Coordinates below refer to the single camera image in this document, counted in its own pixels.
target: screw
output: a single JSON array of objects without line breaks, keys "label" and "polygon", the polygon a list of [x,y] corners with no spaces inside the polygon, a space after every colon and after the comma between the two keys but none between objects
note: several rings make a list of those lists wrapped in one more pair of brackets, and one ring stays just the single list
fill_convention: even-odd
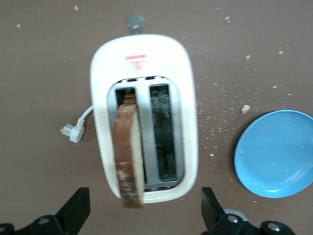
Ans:
[{"label": "screw", "polygon": [[47,219],[47,218],[41,218],[41,220],[39,220],[38,224],[39,224],[39,225],[43,225],[43,224],[46,224],[47,222],[49,222],[49,219]]},{"label": "screw", "polygon": [[237,217],[234,216],[234,215],[229,215],[229,216],[228,216],[228,220],[229,220],[230,222],[232,222],[232,223],[238,223],[238,219],[237,219]]},{"label": "screw", "polygon": [[275,232],[279,232],[280,231],[280,227],[277,224],[274,223],[268,223],[268,227],[270,229],[272,229]]}]

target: power cord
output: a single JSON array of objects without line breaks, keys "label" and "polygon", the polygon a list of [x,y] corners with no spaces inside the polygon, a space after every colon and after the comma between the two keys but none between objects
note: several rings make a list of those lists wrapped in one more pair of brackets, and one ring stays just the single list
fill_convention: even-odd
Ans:
[{"label": "power cord", "polygon": [[91,105],[84,113],[83,115],[78,119],[76,126],[73,126],[71,124],[67,124],[63,127],[61,130],[63,135],[69,136],[69,140],[78,143],[80,139],[82,138],[82,135],[85,131],[84,123],[85,118],[87,115],[93,110],[93,105]]}]

